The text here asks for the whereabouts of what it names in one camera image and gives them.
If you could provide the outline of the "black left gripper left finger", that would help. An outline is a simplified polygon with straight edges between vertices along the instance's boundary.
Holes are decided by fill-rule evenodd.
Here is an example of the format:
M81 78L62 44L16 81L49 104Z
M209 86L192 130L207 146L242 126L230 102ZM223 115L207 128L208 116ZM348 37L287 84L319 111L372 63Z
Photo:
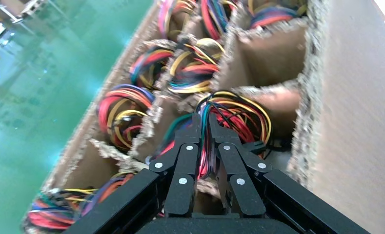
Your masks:
M176 132L173 147L134 175L118 176L84 205L68 234L162 234L170 218L189 217L199 169L201 121Z

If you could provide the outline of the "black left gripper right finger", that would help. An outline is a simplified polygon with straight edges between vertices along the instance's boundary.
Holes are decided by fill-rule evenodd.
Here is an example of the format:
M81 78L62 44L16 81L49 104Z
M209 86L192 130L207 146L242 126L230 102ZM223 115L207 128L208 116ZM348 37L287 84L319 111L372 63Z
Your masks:
M242 234L364 234L365 229L244 147L209 116L220 193Z

